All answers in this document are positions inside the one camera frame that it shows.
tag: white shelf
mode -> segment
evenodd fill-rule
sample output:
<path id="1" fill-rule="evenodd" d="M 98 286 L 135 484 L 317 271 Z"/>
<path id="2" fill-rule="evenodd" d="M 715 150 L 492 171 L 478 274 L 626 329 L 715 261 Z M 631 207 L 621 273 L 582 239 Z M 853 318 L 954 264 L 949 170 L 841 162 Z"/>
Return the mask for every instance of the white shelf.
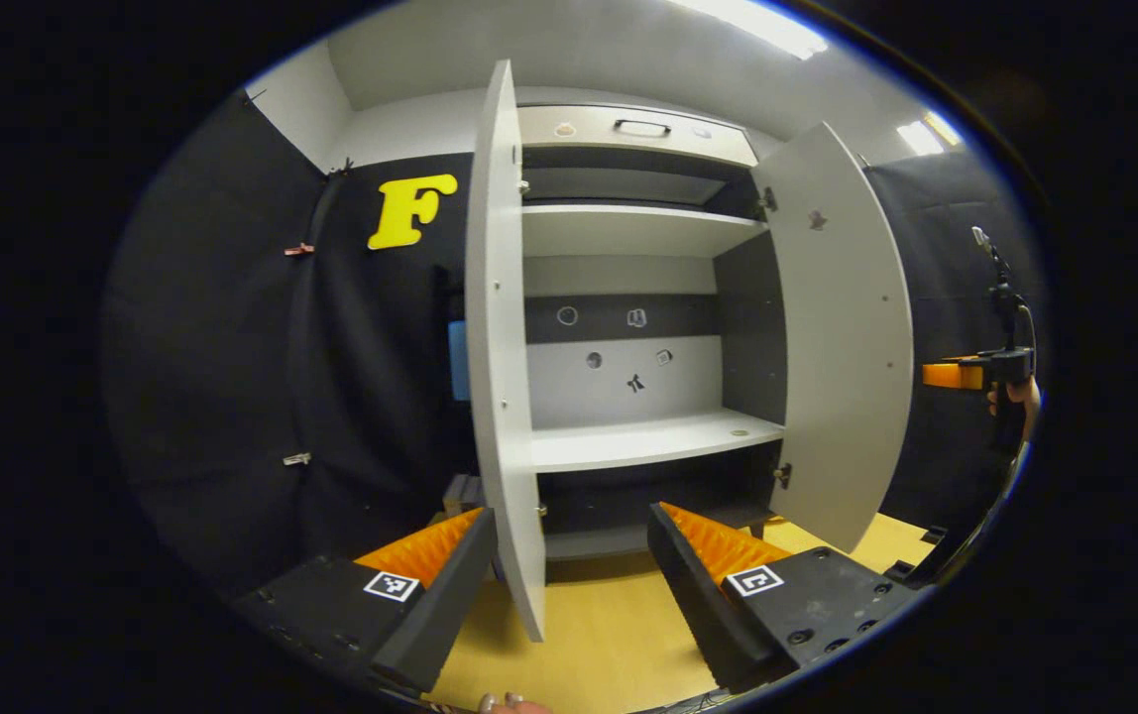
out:
<path id="1" fill-rule="evenodd" d="M 526 206 L 525 257 L 715 257 L 767 230 L 718 213 L 648 206 Z"/>
<path id="2" fill-rule="evenodd" d="M 547 474 L 654 465 L 776 442 L 783 435 L 784 426 L 732 410 L 629 425 L 535 429 L 534 470 Z"/>

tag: cabinet door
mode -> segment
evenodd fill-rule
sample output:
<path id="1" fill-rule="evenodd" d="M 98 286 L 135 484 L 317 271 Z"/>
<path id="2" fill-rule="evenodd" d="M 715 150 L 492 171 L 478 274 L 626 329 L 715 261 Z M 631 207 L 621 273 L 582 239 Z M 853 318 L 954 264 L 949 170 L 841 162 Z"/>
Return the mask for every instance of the cabinet door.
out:
<path id="1" fill-rule="evenodd" d="M 542 641 L 546 547 L 538 517 L 525 356 L 520 128 L 511 63 L 494 67 L 468 198 L 465 313 L 473 429 L 497 556 L 531 641 Z"/>
<path id="2" fill-rule="evenodd" d="M 913 317 L 877 196 L 828 125 L 751 169 L 785 299 L 785 444 L 772 510 L 850 551 L 896 473 L 913 389 Z"/>

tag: white wall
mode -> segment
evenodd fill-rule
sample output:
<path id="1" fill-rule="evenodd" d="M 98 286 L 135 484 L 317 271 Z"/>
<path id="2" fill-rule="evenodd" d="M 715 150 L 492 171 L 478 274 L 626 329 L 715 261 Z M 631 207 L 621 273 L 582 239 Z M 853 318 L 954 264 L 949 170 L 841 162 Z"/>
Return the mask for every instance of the white wall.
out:
<path id="1" fill-rule="evenodd" d="M 397 158 L 430 157 L 434 154 L 459 154 L 473 150 L 477 145 L 477 121 L 486 89 L 446 91 L 440 95 L 415 96 L 413 99 L 393 101 L 353 114 L 329 150 L 327 162 L 344 166 L 352 158 L 354 166 L 393 162 Z M 613 95 L 610 91 L 554 87 L 518 87 L 518 104 L 525 101 L 612 101 L 641 104 L 690 114 L 678 105 L 642 98 L 642 96 Z M 762 132 L 750 130 L 750 140 L 759 157 L 772 154 L 780 141 Z"/>
<path id="2" fill-rule="evenodd" d="M 335 140 L 353 120 L 327 41 L 306 47 L 247 85 L 257 109 L 315 166 L 330 172 Z"/>

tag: drawer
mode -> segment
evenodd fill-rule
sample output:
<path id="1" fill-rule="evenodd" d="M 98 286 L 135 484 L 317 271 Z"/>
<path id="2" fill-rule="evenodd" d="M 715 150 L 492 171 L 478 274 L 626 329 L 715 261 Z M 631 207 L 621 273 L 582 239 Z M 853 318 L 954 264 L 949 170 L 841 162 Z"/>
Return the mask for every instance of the drawer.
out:
<path id="1" fill-rule="evenodd" d="M 661 150 L 753 166 L 758 163 L 745 132 L 707 118 L 601 105 L 519 107 L 525 146 L 610 146 Z"/>

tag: black fabric wall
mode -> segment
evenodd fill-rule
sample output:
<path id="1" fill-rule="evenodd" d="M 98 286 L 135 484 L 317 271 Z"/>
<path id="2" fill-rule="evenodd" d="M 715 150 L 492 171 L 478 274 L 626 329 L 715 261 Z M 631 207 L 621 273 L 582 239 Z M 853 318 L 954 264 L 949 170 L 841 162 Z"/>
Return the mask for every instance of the black fabric wall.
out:
<path id="1" fill-rule="evenodd" d="M 461 288 L 470 155 L 324 177 L 244 100 L 143 191 L 104 304 L 125 475 L 162 542 L 223 596 L 422 527 L 475 462 L 439 319 Z M 424 239 L 369 252 L 380 182 L 443 172 L 460 190 Z M 283 256 L 302 241 L 314 256 Z M 282 463 L 304 451 L 310 465 Z"/>
<path id="2" fill-rule="evenodd" d="M 913 310 L 917 376 L 904 451 L 881 510 L 923 527 L 978 523 L 1004 484 L 1004 460 L 987 444 L 991 417 L 981 392 L 926 386 L 921 366 L 1004 346 L 988 299 L 996 269 L 973 240 L 981 227 L 1009 263 L 1011 285 L 1036 320 L 1040 374 L 1049 388 L 1049 305 L 1026 222 L 1007 188 L 972 153 L 946 153 L 866 169 L 896 235 Z M 1026 322 L 1019 344 L 1028 344 Z"/>

